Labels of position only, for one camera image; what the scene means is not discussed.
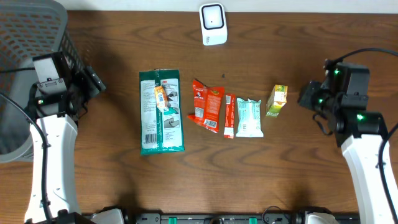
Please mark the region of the red chips bag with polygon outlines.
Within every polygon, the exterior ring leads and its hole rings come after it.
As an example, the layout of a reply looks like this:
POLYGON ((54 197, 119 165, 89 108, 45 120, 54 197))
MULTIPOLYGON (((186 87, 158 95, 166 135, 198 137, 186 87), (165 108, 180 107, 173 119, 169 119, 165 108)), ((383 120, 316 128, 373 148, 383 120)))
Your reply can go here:
POLYGON ((199 126, 214 133, 219 131, 219 117, 224 87, 208 87, 198 80, 192 83, 195 112, 187 116, 199 126))

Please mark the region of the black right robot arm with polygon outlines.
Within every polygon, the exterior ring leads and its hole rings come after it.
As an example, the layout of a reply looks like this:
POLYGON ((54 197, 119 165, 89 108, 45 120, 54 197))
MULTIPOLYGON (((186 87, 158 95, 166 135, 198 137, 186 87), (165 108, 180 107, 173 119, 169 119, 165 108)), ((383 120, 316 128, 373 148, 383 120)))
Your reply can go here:
POLYGON ((327 121, 321 131, 333 135, 349 167, 361 223, 397 223, 397 184, 382 114, 368 111, 370 71, 364 65, 326 60, 324 82, 310 81, 300 106, 327 121))

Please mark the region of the green snack bag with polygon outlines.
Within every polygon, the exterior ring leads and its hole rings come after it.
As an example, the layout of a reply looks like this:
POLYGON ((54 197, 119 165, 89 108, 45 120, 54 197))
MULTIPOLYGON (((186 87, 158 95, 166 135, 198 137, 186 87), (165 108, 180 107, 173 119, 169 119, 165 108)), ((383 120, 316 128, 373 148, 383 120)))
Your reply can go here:
POLYGON ((174 69, 139 73, 141 109, 141 155, 183 152, 183 123, 180 97, 180 73, 174 69), (169 110, 160 112, 154 88, 161 85, 167 95, 169 110))

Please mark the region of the red snack stick packet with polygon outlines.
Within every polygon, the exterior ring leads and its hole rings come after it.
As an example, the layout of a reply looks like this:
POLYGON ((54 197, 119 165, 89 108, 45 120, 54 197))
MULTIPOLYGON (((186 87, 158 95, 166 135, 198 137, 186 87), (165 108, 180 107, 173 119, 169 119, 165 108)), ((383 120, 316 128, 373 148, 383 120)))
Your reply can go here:
POLYGON ((236 96, 234 94, 226 94, 226 116, 224 123, 224 138, 234 138, 234 111, 236 96))

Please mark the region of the green yellow juice carton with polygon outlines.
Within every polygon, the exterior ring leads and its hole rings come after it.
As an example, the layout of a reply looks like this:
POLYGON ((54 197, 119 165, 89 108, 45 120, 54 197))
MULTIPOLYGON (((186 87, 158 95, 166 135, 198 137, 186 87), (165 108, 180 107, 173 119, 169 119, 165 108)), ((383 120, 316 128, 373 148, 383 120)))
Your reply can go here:
POLYGON ((275 85, 266 104, 266 116, 278 117, 282 107, 287 102, 287 85, 275 85))

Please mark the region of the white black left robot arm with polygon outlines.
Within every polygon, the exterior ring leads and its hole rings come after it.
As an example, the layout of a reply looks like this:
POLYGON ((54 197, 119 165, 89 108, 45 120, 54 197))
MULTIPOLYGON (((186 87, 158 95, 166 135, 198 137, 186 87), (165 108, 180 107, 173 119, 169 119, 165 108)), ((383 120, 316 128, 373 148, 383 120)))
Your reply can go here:
POLYGON ((119 207, 92 215, 80 210, 75 187, 75 141, 86 104, 105 86, 91 67, 80 68, 67 52, 32 59, 38 81, 25 110, 33 143, 32 190, 25 223, 127 223, 119 207))

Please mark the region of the light blue snack packet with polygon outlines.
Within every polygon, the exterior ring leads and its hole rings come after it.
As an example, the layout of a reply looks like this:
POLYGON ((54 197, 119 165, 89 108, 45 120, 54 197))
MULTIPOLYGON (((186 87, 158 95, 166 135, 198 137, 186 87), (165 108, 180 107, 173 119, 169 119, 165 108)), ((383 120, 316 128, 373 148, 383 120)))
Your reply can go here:
POLYGON ((261 131, 261 100, 243 100, 237 98, 238 104, 238 130, 237 137, 241 138, 263 138, 261 131))

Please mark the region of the orange snack box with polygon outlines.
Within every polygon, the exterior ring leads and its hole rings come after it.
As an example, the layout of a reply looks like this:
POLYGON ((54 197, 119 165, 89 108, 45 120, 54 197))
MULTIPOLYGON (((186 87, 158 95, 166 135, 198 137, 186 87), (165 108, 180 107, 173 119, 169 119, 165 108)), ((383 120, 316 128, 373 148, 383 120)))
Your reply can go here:
POLYGON ((156 85, 154 92, 158 110, 162 113, 167 112, 169 110, 169 103, 164 88, 161 85, 156 85))

